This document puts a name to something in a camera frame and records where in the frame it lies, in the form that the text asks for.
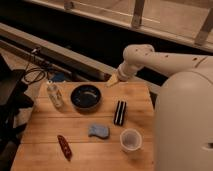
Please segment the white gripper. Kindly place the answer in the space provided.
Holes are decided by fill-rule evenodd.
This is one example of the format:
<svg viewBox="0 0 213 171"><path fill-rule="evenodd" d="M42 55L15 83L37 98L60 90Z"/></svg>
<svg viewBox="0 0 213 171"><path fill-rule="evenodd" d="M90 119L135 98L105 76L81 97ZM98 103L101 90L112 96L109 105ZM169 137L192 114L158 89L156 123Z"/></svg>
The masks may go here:
<svg viewBox="0 0 213 171"><path fill-rule="evenodd" d="M134 77L139 71L139 67L136 65L129 64L126 61L123 61L117 68L117 75L113 74L109 80L106 82L107 87L111 87L121 81L130 80Z"/></svg>

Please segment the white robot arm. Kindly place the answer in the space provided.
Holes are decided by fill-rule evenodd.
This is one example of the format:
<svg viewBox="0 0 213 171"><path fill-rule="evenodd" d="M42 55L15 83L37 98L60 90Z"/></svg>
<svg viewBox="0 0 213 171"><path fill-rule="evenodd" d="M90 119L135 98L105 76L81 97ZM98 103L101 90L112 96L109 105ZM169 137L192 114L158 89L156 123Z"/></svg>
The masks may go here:
<svg viewBox="0 0 213 171"><path fill-rule="evenodd" d="M127 81L144 67L167 77L155 102L154 171L213 171L213 55L132 44L108 84Z"/></svg>

